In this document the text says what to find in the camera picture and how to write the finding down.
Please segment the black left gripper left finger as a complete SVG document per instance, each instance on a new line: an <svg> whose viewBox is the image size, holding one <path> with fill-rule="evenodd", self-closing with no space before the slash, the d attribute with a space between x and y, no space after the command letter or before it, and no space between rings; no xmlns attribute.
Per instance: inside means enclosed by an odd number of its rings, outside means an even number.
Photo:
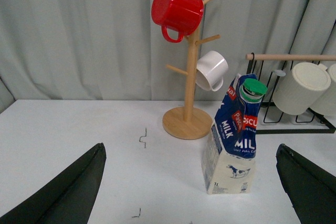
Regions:
<svg viewBox="0 0 336 224"><path fill-rule="evenodd" d="M3 215L1 223L87 223L106 158L104 144L96 144L39 191Z"/></svg>

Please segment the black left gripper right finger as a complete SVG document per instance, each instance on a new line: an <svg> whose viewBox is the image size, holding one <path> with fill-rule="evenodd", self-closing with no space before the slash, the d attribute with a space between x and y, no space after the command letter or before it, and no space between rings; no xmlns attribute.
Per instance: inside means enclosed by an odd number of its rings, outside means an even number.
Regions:
<svg viewBox="0 0 336 224"><path fill-rule="evenodd" d="M335 223L335 176L280 144L277 172L301 223Z"/></svg>

